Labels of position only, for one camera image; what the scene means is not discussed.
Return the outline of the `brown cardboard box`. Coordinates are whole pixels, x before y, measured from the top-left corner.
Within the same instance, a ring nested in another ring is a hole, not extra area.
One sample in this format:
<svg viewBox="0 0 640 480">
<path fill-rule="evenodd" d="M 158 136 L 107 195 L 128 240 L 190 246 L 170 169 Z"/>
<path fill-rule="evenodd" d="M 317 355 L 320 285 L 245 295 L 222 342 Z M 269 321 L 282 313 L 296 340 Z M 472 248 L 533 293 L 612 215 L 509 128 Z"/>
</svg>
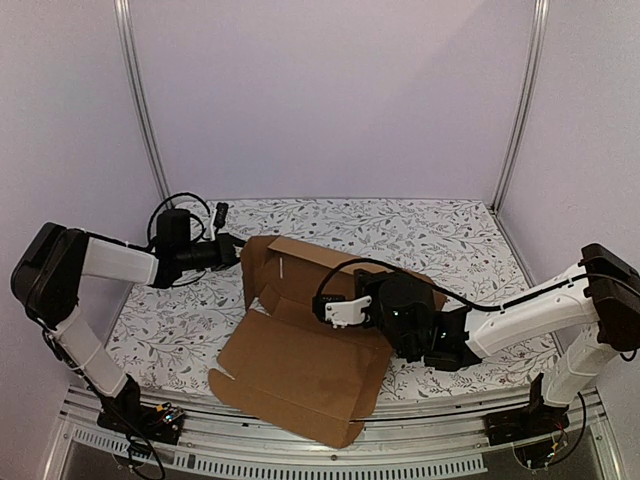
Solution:
<svg viewBox="0 0 640 480">
<path fill-rule="evenodd" d="M 374 328 L 333 328 L 312 312 L 323 278 L 351 255 L 253 236 L 240 258 L 246 314 L 208 373 L 210 390 L 302 437 L 352 444 L 375 409 L 392 347 Z"/>
</svg>

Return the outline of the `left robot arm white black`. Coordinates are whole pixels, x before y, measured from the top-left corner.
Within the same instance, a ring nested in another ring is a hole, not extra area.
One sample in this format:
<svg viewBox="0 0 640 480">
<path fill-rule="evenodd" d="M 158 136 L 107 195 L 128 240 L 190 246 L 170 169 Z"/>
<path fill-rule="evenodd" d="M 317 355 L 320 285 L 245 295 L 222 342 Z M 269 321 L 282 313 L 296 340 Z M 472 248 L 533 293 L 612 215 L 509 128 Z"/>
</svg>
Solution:
<svg viewBox="0 0 640 480">
<path fill-rule="evenodd" d="M 145 285 L 182 286 L 189 272 L 220 271 L 240 261 L 244 240 L 222 232 L 225 217 L 194 236 L 194 215 L 161 213 L 157 232 L 146 245 L 47 222 L 33 238 L 11 275 L 11 291 L 26 316 L 37 323 L 52 349 L 95 391 L 111 419 L 128 434 L 148 426 L 140 388 L 107 353 L 81 312 L 84 278 Z"/>
</svg>

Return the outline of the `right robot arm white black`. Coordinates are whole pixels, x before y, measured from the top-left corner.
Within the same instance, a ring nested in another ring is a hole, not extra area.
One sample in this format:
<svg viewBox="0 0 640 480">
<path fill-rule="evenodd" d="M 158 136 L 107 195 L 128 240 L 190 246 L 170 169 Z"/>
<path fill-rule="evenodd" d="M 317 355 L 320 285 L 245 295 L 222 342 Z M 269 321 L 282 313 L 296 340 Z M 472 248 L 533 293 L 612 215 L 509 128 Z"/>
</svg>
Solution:
<svg viewBox="0 0 640 480">
<path fill-rule="evenodd" d="M 498 305 L 469 300 L 439 311 L 442 289 L 399 270 L 362 284 L 343 324 L 385 335 L 397 355 L 439 371 L 481 363 L 514 344 L 579 326 L 565 353 L 542 374 L 536 399 L 517 415 L 517 427 L 537 436 L 608 363 L 639 347 L 639 272 L 600 244 L 582 248 L 578 263 Z"/>
</svg>

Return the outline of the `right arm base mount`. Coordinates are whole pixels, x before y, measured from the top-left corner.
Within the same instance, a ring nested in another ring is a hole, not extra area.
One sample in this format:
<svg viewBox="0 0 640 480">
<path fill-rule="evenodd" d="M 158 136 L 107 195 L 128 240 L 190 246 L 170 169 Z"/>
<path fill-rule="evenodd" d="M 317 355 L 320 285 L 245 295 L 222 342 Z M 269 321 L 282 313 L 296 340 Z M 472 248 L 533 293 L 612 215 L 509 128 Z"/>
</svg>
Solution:
<svg viewBox="0 0 640 480">
<path fill-rule="evenodd" d="M 543 374 L 531 383 L 529 401 L 523 407 L 489 413 L 483 417 L 484 434 L 491 446 L 530 440 L 544 436 L 540 442 L 514 449 L 516 460 L 525 468 L 549 467 L 559 453 L 569 426 L 568 407 L 546 405 L 542 396 Z"/>
</svg>

